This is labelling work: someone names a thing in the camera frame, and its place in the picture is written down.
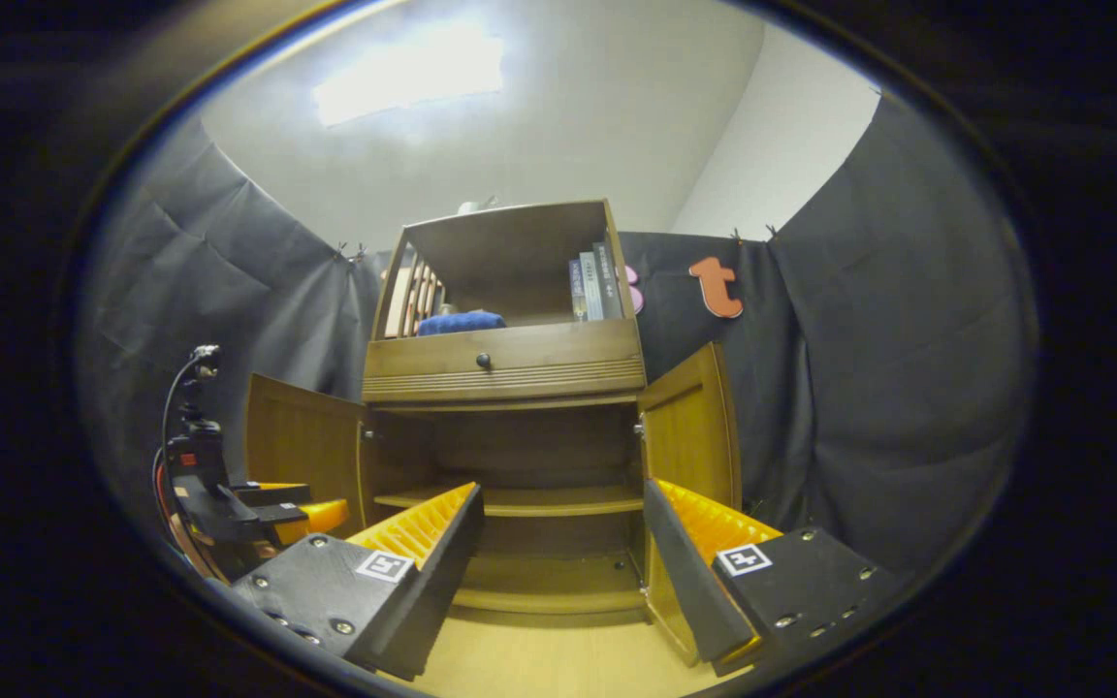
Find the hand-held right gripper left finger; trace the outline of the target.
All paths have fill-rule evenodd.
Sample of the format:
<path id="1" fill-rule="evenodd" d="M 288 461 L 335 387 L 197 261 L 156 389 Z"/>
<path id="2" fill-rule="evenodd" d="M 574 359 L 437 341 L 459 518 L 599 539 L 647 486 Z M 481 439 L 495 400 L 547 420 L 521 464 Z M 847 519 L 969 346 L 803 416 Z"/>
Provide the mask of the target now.
<path id="1" fill-rule="evenodd" d="M 324 653 L 412 681 L 426 670 L 484 524 L 483 486 L 465 482 L 346 539 L 306 535 L 229 592 Z"/>

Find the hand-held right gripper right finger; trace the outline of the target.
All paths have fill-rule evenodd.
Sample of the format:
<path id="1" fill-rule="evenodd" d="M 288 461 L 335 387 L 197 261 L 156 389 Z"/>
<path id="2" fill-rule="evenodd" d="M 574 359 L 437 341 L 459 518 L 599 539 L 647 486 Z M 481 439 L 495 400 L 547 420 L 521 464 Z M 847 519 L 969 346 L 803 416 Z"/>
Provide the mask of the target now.
<path id="1" fill-rule="evenodd" d="M 872 623 L 899 579 L 821 527 L 781 533 L 648 480 L 645 522 L 697 658 L 718 675 L 812 661 Z"/>

